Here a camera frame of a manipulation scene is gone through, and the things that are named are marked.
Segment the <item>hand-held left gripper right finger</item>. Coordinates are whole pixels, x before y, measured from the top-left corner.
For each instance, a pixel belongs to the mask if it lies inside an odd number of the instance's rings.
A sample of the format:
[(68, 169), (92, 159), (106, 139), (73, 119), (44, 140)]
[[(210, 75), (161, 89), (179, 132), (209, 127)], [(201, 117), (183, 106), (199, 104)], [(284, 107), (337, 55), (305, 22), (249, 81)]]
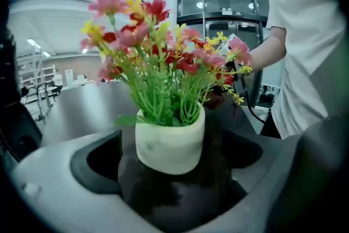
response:
[(346, 232), (347, 119), (333, 117), (286, 140), (235, 207), (197, 232)]

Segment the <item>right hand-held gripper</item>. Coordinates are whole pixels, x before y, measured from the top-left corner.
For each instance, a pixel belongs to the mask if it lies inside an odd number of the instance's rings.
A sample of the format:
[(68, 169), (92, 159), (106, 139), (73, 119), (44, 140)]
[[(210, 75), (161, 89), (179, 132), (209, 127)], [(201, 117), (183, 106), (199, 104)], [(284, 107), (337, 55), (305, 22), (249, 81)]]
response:
[(225, 65), (217, 72), (217, 94), (244, 95), (244, 75), (252, 72), (249, 47), (235, 34), (229, 35), (218, 47)]

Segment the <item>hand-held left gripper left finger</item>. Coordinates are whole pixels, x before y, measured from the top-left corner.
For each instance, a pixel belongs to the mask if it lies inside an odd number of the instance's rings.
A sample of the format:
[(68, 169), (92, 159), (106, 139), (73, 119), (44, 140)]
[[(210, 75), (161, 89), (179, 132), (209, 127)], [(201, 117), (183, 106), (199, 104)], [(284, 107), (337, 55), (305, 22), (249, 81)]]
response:
[(10, 177), (29, 208), (54, 232), (156, 232), (123, 200), (121, 132), (44, 146)]

